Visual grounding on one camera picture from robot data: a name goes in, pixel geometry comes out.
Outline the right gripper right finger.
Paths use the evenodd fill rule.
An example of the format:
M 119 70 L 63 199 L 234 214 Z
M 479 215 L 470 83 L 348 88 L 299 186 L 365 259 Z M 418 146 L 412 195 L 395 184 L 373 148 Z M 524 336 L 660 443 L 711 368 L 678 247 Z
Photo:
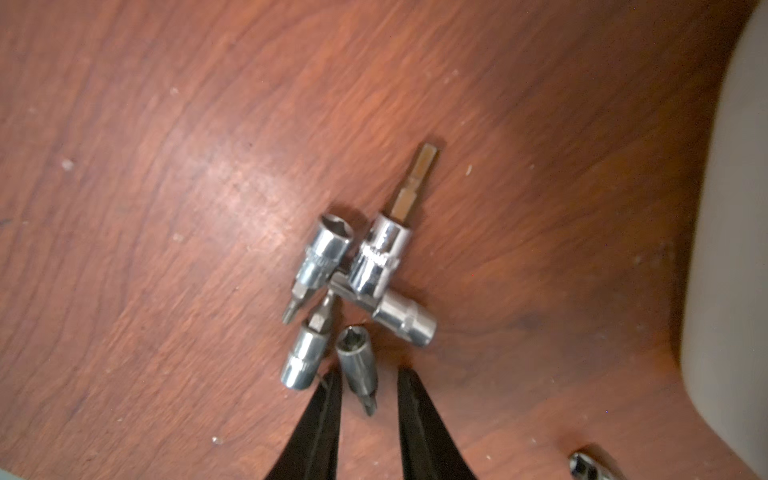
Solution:
M 399 369 L 397 401 L 405 480 L 476 478 L 413 369 Z

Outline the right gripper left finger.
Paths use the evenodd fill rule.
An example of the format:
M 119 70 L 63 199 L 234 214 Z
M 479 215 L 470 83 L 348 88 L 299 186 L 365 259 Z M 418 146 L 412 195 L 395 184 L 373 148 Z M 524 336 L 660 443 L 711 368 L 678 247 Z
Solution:
M 267 480 L 337 478 L 342 387 L 339 370 L 322 377 Z

